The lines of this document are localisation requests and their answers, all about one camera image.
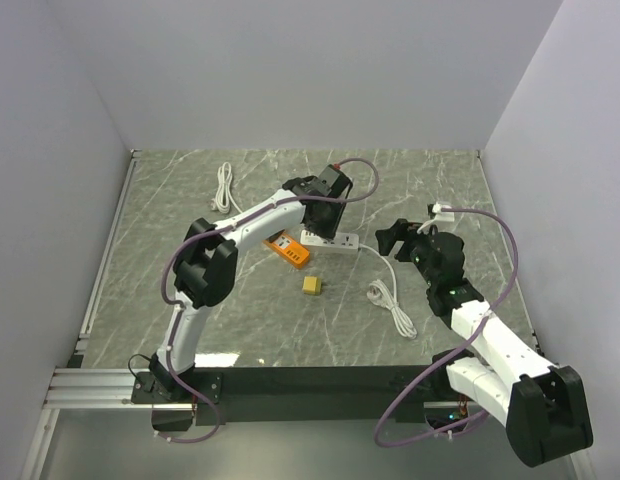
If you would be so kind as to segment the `orange power strip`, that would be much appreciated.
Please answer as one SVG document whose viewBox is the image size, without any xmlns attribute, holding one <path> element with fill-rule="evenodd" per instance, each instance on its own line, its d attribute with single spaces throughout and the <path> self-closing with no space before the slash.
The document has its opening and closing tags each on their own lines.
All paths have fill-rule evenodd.
<svg viewBox="0 0 620 480">
<path fill-rule="evenodd" d="M 296 269 L 303 268 L 310 260 L 309 250 L 286 232 L 267 238 L 263 244 Z"/>
</svg>

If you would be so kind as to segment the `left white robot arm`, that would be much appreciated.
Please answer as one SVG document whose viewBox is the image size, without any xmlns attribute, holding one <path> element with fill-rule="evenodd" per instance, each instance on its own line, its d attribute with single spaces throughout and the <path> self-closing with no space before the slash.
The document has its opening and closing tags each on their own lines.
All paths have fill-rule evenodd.
<svg viewBox="0 0 620 480">
<path fill-rule="evenodd" d="M 200 218 L 190 225 L 170 260 L 173 313 L 149 363 L 154 389 L 163 399 L 176 402 L 187 396 L 199 338 L 212 308 L 232 292 L 240 256 L 296 225 L 323 238 L 334 236 L 352 187 L 347 175 L 329 165 L 317 176 L 285 182 L 241 214 L 217 223 Z"/>
</svg>

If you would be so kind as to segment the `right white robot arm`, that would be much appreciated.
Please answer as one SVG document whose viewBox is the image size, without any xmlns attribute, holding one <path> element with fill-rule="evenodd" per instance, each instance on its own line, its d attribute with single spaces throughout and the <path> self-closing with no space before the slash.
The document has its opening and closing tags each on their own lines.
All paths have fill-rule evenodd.
<svg viewBox="0 0 620 480">
<path fill-rule="evenodd" d="M 432 312 L 464 340 L 411 381 L 383 420 L 428 377 L 437 397 L 462 394 L 497 419 L 512 450 L 529 467 L 593 445 L 580 375 L 542 357 L 501 321 L 465 276 L 460 237 L 406 219 L 376 231 L 375 237 L 382 256 L 401 246 L 396 260 L 416 266 L 428 285 Z"/>
</svg>

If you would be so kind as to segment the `yellow plug adapter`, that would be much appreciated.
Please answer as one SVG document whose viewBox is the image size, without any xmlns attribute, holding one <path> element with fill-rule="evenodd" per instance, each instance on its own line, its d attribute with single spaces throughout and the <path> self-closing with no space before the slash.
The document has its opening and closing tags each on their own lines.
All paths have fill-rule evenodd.
<svg viewBox="0 0 620 480">
<path fill-rule="evenodd" d="M 317 296 L 322 291 L 322 280 L 317 276 L 305 276 L 302 284 L 302 292 L 306 295 Z"/>
</svg>

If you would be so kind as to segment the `white power strip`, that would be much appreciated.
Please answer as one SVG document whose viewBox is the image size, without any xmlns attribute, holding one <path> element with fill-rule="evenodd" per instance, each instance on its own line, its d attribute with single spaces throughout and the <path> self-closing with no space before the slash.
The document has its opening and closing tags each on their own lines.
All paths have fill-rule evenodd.
<svg viewBox="0 0 620 480">
<path fill-rule="evenodd" d="M 312 253 L 356 254 L 360 247 L 360 238 L 354 233 L 337 232 L 333 239 L 325 239 L 302 229 L 300 244 Z"/>
</svg>

